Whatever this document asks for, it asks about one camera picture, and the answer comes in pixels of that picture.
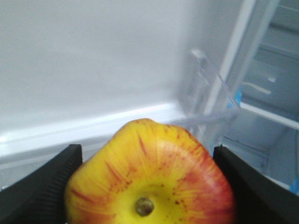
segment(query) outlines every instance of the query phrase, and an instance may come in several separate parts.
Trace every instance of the refrigerator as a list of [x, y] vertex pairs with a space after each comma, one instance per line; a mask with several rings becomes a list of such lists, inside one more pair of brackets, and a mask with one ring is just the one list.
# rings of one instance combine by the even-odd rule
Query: refrigerator
[[1, 1], [0, 188], [69, 144], [83, 160], [139, 118], [299, 176], [299, 4]]

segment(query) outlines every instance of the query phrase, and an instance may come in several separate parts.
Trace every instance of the red and yellow apple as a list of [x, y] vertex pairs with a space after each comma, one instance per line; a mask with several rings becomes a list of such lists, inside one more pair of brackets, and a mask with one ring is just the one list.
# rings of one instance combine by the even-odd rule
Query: red and yellow apple
[[229, 183], [187, 130], [134, 120], [70, 178], [69, 224], [232, 224]]

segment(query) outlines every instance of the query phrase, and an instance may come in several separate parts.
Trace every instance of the apple skin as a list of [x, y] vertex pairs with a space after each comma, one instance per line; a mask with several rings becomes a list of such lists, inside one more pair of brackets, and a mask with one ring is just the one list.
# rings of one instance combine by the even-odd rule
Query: apple skin
[[[136, 213], [138, 199], [154, 209]], [[221, 170], [187, 130], [150, 119], [127, 123], [72, 175], [69, 224], [233, 224], [235, 202]]]

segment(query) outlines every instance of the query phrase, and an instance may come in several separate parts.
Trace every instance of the white refrigerator wall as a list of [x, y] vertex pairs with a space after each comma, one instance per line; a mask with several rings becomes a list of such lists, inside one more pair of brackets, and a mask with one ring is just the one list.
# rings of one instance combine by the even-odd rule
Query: white refrigerator wall
[[[238, 48], [231, 39], [242, 38], [234, 29], [244, 32], [253, 6], [233, 0], [1, 1], [1, 153], [40, 148], [11, 143], [54, 133], [78, 140], [72, 130], [123, 112], [181, 116], [178, 96], [192, 78], [185, 72], [191, 51], [221, 68], [227, 51]], [[63, 142], [56, 139], [52, 144]]]

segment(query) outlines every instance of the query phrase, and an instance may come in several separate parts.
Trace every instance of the apple stem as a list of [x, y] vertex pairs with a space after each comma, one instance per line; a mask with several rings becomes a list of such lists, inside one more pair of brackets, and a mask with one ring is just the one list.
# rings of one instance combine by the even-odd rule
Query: apple stem
[[154, 204], [150, 199], [146, 197], [141, 197], [138, 199], [136, 203], [136, 212], [140, 216], [148, 216], [153, 210]]

